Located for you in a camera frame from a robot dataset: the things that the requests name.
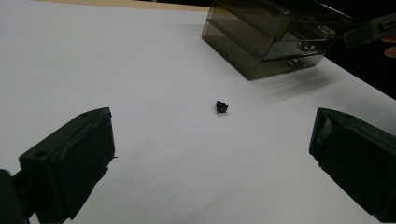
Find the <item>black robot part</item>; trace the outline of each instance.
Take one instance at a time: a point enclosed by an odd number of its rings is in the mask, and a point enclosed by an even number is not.
[[[216,102],[216,109],[218,111],[218,114],[227,113],[228,105],[223,103],[223,102],[221,102],[221,101],[217,101]]]
[[[319,108],[309,153],[381,222],[396,222],[396,137],[346,113]]]
[[[115,154],[109,108],[83,113],[20,156],[14,176],[0,172],[2,224],[73,219]]]

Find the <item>finger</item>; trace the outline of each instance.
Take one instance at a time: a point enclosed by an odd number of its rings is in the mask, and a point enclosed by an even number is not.
[[[396,47],[388,48],[384,51],[384,54],[390,58],[396,58]]]
[[[384,37],[381,38],[381,40],[384,42],[396,43],[396,36]]]

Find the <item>white table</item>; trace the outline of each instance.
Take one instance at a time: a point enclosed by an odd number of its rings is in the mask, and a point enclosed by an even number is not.
[[[109,106],[118,158],[66,223],[379,223],[308,147],[318,107],[396,134],[396,102],[327,59],[247,81],[201,39],[205,17],[0,1],[0,168]]]

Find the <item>dark background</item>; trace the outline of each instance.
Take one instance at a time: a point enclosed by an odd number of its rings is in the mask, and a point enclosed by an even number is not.
[[[157,2],[210,7],[212,0],[158,0]],[[396,100],[392,81],[393,77],[396,77],[396,59],[384,55],[384,50],[390,46],[392,44],[377,40],[371,44],[346,49],[344,42],[340,40],[325,56],[355,77]]]

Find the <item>white tabletop surface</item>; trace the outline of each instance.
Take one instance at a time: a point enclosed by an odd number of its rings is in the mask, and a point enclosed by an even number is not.
[[[118,158],[65,223],[379,223],[308,147],[318,107],[396,134],[396,102],[327,59],[247,81],[202,40],[205,17],[0,1],[0,168],[109,106]]]

